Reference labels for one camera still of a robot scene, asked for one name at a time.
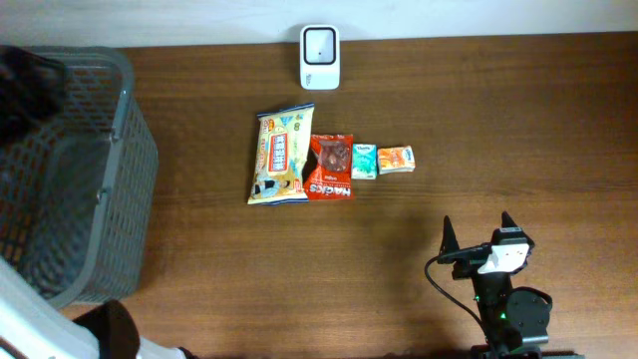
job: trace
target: black object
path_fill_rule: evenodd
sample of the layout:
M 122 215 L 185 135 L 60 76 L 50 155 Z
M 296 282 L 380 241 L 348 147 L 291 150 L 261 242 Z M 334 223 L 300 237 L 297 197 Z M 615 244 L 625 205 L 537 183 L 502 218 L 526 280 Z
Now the black object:
M 445 297 L 467 311 L 482 329 L 487 346 L 473 347 L 473 358 L 543 358 L 538 345 L 549 341 L 547 325 L 552 307 L 551 297 L 532 288 L 512 288 L 510 280 L 512 275 L 527 266 L 527 260 L 512 273 L 478 273 L 478 269 L 487 262 L 493 245 L 522 243 L 529 245 L 527 256 L 530 256 L 535 247 L 534 241 L 516 225 L 507 212 L 502 213 L 501 228 L 494 230 L 489 243 L 465 249 L 459 248 L 450 218 L 446 216 L 444 219 L 441 249 L 439 255 L 426 264 L 426 276 Z M 434 282 L 428 273 L 428 268 L 434 261 L 438 264 L 454 264 L 454 280 L 472 280 L 479 318 Z M 574 356 L 573 353 L 544 357 L 584 358 Z
M 100 358 L 135 358 L 140 334 L 131 314 L 119 301 L 111 300 L 76 318 L 100 343 Z
M 0 147 L 62 111 L 66 74 L 61 62 L 0 46 Z

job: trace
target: basket mesh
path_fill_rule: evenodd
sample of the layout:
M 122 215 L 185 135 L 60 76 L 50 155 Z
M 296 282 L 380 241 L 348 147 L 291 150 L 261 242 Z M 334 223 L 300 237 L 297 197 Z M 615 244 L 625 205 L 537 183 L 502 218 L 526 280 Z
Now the basket mesh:
M 49 299 L 64 295 L 93 264 L 87 258 L 96 220 L 104 230 L 93 236 L 100 241 L 95 266 L 75 299 L 121 298 L 138 283 L 157 148 L 135 100 L 121 98 L 121 60 L 102 55 L 65 53 L 59 59 L 69 69 L 64 113 L 0 150 L 0 256 Z M 128 111 L 122 150 L 114 151 L 118 106 Z M 109 169 L 113 156 L 117 165 Z M 107 171 L 117 171 L 107 216 L 94 218 Z

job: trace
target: small snack package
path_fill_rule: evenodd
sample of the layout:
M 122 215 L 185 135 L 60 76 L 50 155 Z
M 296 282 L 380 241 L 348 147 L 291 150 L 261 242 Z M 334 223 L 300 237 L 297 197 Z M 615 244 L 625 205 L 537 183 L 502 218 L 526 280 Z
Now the small snack package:
M 379 161 L 379 175 L 415 170 L 415 156 L 410 146 L 379 149 L 377 159 Z
M 317 157 L 317 168 L 304 184 L 310 200 L 351 199 L 350 170 L 352 135 L 312 135 L 310 149 Z
M 355 144 L 352 147 L 352 180 L 377 177 L 377 146 Z

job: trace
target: white device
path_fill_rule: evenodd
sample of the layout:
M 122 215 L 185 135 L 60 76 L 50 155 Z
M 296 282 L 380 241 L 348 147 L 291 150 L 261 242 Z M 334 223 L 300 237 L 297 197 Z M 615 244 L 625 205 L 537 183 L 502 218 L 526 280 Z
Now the white device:
M 304 89 L 338 88 L 341 76 L 339 30 L 332 25 L 308 25 L 301 29 L 299 63 Z
M 478 274 L 513 272 L 525 263 L 529 244 L 493 245 L 487 262 L 478 269 Z

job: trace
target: candy bag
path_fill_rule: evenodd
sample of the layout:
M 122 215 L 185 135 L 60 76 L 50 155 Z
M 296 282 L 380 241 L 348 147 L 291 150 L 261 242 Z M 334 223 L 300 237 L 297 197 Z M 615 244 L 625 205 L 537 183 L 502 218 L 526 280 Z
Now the candy bag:
M 308 201 L 301 172 L 308 158 L 314 104 L 257 115 L 255 175 L 248 204 Z
M 379 149 L 377 151 L 379 175 L 412 172 L 415 170 L 415 155 L 412 147 Z
M 310 149 L 317 157 L 317 168 L 304 184 L 310 200 L 350 199 L 352 135 L 312 135 Z

